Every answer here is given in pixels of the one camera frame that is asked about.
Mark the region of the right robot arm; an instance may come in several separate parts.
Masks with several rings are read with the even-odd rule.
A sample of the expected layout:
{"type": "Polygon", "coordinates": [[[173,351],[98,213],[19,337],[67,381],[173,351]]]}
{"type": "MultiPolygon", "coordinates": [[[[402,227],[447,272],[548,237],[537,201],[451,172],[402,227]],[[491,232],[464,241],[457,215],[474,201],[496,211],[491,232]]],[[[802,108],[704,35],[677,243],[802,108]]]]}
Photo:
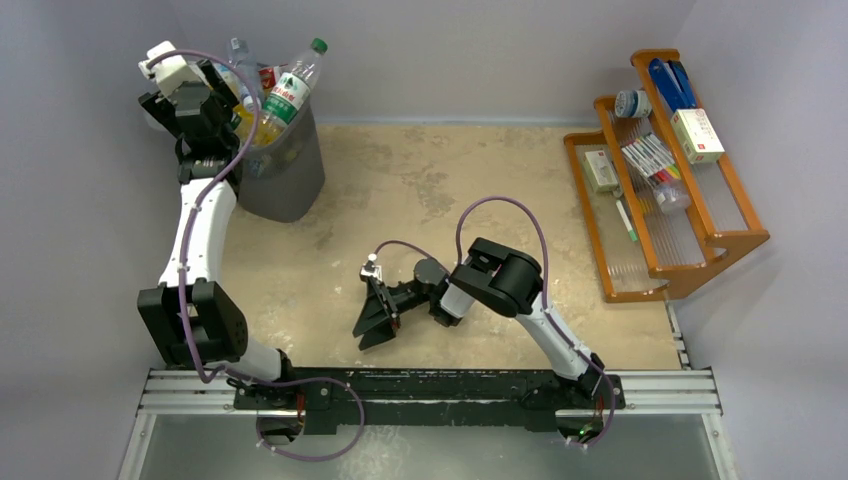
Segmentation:
{"type": "Polygon", "coordinates": [[[528,254],[478,238],[467,258],[452,271],[427,256],[416,263],[410,281],[390,286],[372,253],[359,277],[366,296],[352,335],[360,340],[361,351],[394,339],[401,315],[421,305],[428,306],[437,323],[454,327],[479,303],[522,325],[548,358],[569,404],[584,407],[600,394],[598,357],[579,344],[562,316],[547,303],[542,267],[528,254]]]}

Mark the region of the amber tea bottle red label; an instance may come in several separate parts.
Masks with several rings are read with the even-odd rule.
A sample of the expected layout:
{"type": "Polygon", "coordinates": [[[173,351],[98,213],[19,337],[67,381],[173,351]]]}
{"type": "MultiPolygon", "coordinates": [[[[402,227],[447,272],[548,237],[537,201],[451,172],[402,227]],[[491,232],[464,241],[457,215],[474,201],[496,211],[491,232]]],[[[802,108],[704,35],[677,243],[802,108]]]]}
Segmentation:
{"type": "Polygon", "coordinates": [[[265,92],[270,91],[285,72],[286,65],[261,66],[258,70],[261,87],[265,92]]]}

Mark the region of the yellow plastic bottle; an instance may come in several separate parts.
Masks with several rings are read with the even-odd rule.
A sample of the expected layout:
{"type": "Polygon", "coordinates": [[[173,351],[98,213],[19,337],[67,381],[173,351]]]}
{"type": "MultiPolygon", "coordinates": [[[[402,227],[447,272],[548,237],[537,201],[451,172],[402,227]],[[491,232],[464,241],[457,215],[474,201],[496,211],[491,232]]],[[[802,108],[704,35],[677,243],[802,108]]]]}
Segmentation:
{"type": "MultiPolygon", "coordinates": [[[[233,108],[234,113],[239,116],[238,120],[233,121],[233,128],[240,140],[245,142],[253,122],[253,107],[246,105],[250,100],[248,91],[243,82],[231,70],[225,68],[222,64],[216,64],[215,68],[231,92],[239,99],[239,104],[233,108]]],[[[252,142],[252,147],[254,149],[265,147],[272,141],[271,134],[263,125],[260,125],[252,142]]]]}

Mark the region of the green white label bottle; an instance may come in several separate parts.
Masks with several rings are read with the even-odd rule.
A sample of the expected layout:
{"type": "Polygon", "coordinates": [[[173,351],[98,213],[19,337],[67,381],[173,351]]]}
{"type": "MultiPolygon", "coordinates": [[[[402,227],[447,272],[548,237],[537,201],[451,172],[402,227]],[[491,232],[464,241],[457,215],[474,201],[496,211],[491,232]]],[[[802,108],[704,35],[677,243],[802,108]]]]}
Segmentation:
{"type": "Polygon", "coordinates": [[[328,44],[315,38],[289,63],[263,104],[254,147],[269,145],[293,122],[318,83],[327,50],[328,44]]]}

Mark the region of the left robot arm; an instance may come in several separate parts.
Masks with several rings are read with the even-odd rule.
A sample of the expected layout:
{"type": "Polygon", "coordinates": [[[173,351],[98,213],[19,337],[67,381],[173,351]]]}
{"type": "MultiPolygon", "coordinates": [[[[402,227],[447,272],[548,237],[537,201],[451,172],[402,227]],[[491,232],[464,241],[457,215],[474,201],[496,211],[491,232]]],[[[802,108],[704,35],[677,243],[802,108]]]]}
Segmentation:
{"type": "Polygon", "coordinates": [[[140,69],[157,87],[140,105],[176,139],[180,217],[156,286],[138,294],[139,314],[167,366],[193,369],[204,382],[227,373],[260,383],[264,401],[287,408],[298,395],[289,359],[249,335],[220,284],[240,182],[242,143],[231,121],[237,99],[208,59],[194,63],[177,53],[140,69]]]}

